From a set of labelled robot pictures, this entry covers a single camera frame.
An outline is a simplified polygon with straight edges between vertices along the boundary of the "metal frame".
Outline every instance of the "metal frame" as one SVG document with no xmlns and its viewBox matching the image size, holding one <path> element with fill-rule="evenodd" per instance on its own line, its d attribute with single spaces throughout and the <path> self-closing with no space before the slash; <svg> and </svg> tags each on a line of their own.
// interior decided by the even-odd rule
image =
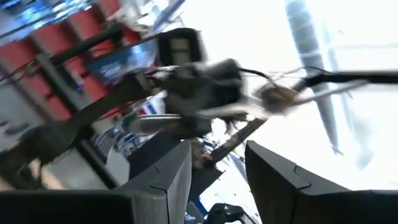
<svg viewBox="0 0 398 224">
<path fill-rule="evenodd" d="M 43 54 L 38 55 L 36 61 L 42 67 L 42 76 L 53 90 L 54 95 L 60 98 L 61 102 L 71 113 L 76 113 L 91 103 L 85 95 L 72 90 L 72 88 L 68 86 L 66 81 L 62 78 L 62 72 L 59 72 L 59 69 L 51 62 L 48 56 Z M 107 126 L 106 123 L 108 122 L 109 121 L 103 120 L 100 123 L 94 124 L 94 132 L 102 132 L 103 127 Z M 104 163 L 95 153 L 93 145 L 88 140 L 82 140 L 76 143 L 75 147 L 107 188 L 113 189 L 119 185 L 112 174 L 105 168 Z"/>
</svg>

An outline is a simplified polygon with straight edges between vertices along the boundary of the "cable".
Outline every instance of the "cable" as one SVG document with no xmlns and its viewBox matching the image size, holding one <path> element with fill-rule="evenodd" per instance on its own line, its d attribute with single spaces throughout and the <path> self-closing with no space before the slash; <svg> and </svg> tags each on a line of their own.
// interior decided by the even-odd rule
<svg viewBox="0 0 398 224">
<path fill-rule="evenodd" d="M 317 71 L 319 71 L 319 72 L 324 72 L 324 73 L 328 73 L 328 74 L 333 73 L 333 72 L 329 72 L 329 71 L 327 71 L 327 70 L 324 70 L 324 69 L 322 69 L 322 68 L 313 67 L 313 66 L 306 66 L 306 67 L 295 68 L 295 69 L 290 70 L 290 71 L 288 71 L 288 72 L 276 72 L 276 71 L 271 71 L 271 72 L 269 72 L 269 73 L 278 73 L 278 74 L 282 74 L 282 75 L 279 75 L 279 76 L 277 76 L 277 75 L 269 75 L 269 77 L 271 77 L 271 78 L 303 78 L 303 77 L 287 77 L 287 76 L 286 76 L 286 75 L 288 75 L 288 74 L 296 73 L 296 72 L 298 72 L 298 71 L 300 71 L 300 70 L 302 70 L 302 69 L 306 69 L 306 70 L 308 70 L 308 69 L 313 69 L 313 70 L 317 70 Z M 245 76 L 250 76 L 250 77 L 258 77 L 258 76 L 261 76 L 261 77 L 263 77 L 262 75 L 259 75 L 259 74 L 256 74 L 256 73 L 252 73 L 252 72 L 248 72 L 248 73 L 255 74 L 255 75 L 245 75 Z"/>
<path fill-rule="evenodd" d="M 32 63 L 32 62 L 29 62 L 29 63 L 27 63 L 27 64 L 24 64 L 24 65 L 22 65 L 22 66 L 16 68 L 16 69 L 15 69 L 13 72 L 11 72 L 10 74 L 5 75 L 5 76 L 3 76 L 2 78 L 0 78 L 0 82 L 2 82 L 2 81 L 4 81 L 4 80 L 7 80 L 8 78 L 14 77 L 14 76 L 17 75 L 19 72 L 21 72 L 22 69 L 25 69 L 26 66 L 30 65 L 31 63 Z M 14 85 L 14 84 L 16 84 L 17 82 L 21 81 L 21 80 L 22 80 L 23 78 L 25 78 L 26 76 L 32 75 L 32 74 L 34 74 L 34 73 L 36 73 L 36 72 L 37 72 L 37 70 L 34 70 L 33 72 L 27 72 L 27 71 L 25 71 L 25 72 L 21 75 L 21 77 L 19 77 L 19 78 L 16 79 L 16 80 L 11 80 L 11 81 L 9 81 L 9 82 L 7 82 L 7 83 L 1 83 L 1 84 L 0 84 L 0 88 L 7 87 L 7 86 L 9 86 L 9 85 Z"/>
<path fill-rule="evenodd" d="M 123 107 L 131 106 L 131 105 L 134 104 L 134 103 L 135 103 L 135 101 L 129 102 L 129 103 L 127 103 L 126 105 L 124 105 Z M 104 115 L 104 116 L 98 118 L 97 121 L 100 121 L 100 120 L 103 120 L 103 119 L 107 119 L 107 118 L 109 118 L 109 117 L 112 117 L 113 115 L 122 112 L 122 110 L 123 110 L 123 108 L 120 108 L 120 109 L 118 109 L 118 110 L 116 110 L 116 111 L 113 111 L 112 113 L 109 113 L 109 114 L 107 114 L 107 115 Z"/>
<path fill-rule="evenodd" d="M 255 75 L 258 75 L 260 77 L 264 77 L 264 78 L 266 78 L 268 80 L 272 80 L 271 76 L 266 75 L 265 73 L 262 73 L 262 72 L 259 72 L 259 71 L 256 71 L 256 70 L 251 70 L 251 69 L 246 69 L 246 68 L 239 68 L 239 71 L 240 72 L 246 72 L 246 73 L 255 74 Z"/>
</svg>

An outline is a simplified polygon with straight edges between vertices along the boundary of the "metal bar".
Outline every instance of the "metal bar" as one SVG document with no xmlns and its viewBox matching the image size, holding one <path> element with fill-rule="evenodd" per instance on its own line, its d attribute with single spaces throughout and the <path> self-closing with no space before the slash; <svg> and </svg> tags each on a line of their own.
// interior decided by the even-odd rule
<svg viewBox="0 0 398 224">
<path fill-rule="evenodd" d="M 50 59 L 46 55 L 38 55 L 36 60 L 37 63 L 43 68 L 44 72 L 42 72 L 42 75 L 46 82 L 50 85 L 54 95 L 60 98 L 62 103 L 71 111 L 71 113 L 76 113 L 91 103 L 85 95 L 72 90 L 72 88 L 66 84 L 66 82 L 62 79 L 62 75 L 58 72 L 57 68 L 51 63 Z M 108 125 L 111 126 L 110 122 L 107 120 L 102 120 L 101 123 L 109 123 Z M 103 128 L 98 126 L 95 129 L 99 129 L 97 132 L 101 132 L 103 130 Z M 93 149 L 90 142 L 83 140 L 78 142 L 75 146 L 81 156 L 87 161 L 87 163 L 89 163 L 89 165 L 97 173 L 98 177 L 109 189 L 113 189 L 118 186 L 118 182 L 109 173 L 107 168 L 105 168 L 105 165 L 99 156 L 95 154 L 96 151 Z"/>
<path fill-rule="evenodd" d="M 51 62 L 54 65 L 60 65 L 63 62 L 67 61 L 70 58 L 76 57 L 81 53 L 89 50 L 90 48 L 96 46 L 104 42 L 105 40 L 112 39 L 113 42 L 120 42 L 123 37 L 123 27 L 121 24 L 111 24 L 100 34 L 97 34 L 93 37 L 90 37 L 84 41 L 81 41 L 78 44 L 75 44 L 73 47 L 68 50 L 61 52 L 57 55 L 51 57 Z"/>
<path fill-rule="evenodd" d="M 219 162 L 224 159 L 232 150 L 238 147 L 246 140 L 251 134 L 259 129 L 267 120 L 254 119 L 240 129 L 237 133 L 233 134 L 222 146 L 211 152 L 213 162 Z"/>
<path fill-rule="evenodd" d="M 313 23 L 312 12 L 308 8 L 307 0 L 289 1 L 285 4 L 285 11 L 288 17 L 290 30 L 292 31 L 293 40 L 297 52 L 300 54 L 303 66 L 325 69 L 325 57 L 321 52 L 324 40 L 319 39 L 316 35 L 317 28 Z M 330 50 L 327 54 L 327 57 L 333 56 L 333 52 Z M 331 66 L 335 65 L 333 61 L 329 61 L 329 63 Z M 318 93 L 328 90 L 329 86 L 327 84 L 322 84 L 312 86 L 311 89 L 314 93 Z M 331 98 L 324 98 L 321 101 L 317 101 L 317 106 L 329 141 L 333 146 L 338 147 L 337 122 Z"/>
<path fill-rule="evenodd" d="M 354 82 L 354 83 L 352 83 L 350 85 L 342 86 L 342 87 L 331 89 L 331 90 L 321 91 L 321 92 L 316 93 L 315 95 L 310 96 L 308 98 L 297 100 L 296 102 L 294 102 L 294 106 L 303 105 L 303 104 L 309 103 L 311 101 L 318 101 L 318 100 L 321 100 L 321 99 L 323 99 L 325 97 L 328 97 L 328 96 L 331 96 L 331 95 L 334 95 L 334 94 L 344 93 L 346 91 L 362 87 L 362 86 L 364 86 L 366 84 L 368 84 L 368 81 L 366 81 L 366 80 L 358 80 L 358 81 L 356 81 L 356 82 Z"/>
</svg>

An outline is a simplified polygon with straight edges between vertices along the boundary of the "blue object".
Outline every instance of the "blue object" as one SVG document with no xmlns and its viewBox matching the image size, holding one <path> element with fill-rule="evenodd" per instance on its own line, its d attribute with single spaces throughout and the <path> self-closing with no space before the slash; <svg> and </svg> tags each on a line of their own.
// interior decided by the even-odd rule
<svg viewBox="0 0 398 224">
<path fill-rule="evenodd" d="M 148 110 L 149 114 L 157 114 L 154 105 L 151 102 L 146 103 L 145 108 Z"/>
<path fill-rule="evenodd" d="M 128 143 L 134 140 L 136 136 L 133 134 L 128 134 L 126 137 L 124 137 L 124 143 Z"/>
<path fill-rule="evenodd" d="M 205 209 L 203 204 L 200 202 L 200 199 L 196 199 L 194 202 L 195 206 L 199 209 L 200 213 L 205 217 L 208 214 L 208 211 Z"/>
<path fill-rule="evenodd" d="M 87 70 L 105 85 L 112 85 L 126 72 L 137 68 L 148 68 L 155 60 L 156 41 L 130 45 L 98 57 L 86 64 Z"/>
</svg>

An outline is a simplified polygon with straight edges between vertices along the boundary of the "black pad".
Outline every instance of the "black pad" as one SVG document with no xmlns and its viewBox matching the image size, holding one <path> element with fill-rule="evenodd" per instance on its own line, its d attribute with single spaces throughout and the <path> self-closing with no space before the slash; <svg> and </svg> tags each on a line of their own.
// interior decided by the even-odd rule
<svg viewBox="0 0 398 224">
<path fill-rule="evenodd" d="M 181 142 L 116 191 L 131 198 L 134 223 L 183 223 L 191 184 L 191 144 Z"/>
<path fill-rule="evenodd" d="M 397 223 L 396 191 L 350 191 L 248 141 L 246 172 L 263 223 Z"/>
<path fill-rule="evenodd" d="M 191 167 L 185 141 L 115 190 L 1 192 L 0 223 L 183 223 Z"/>
</svg>

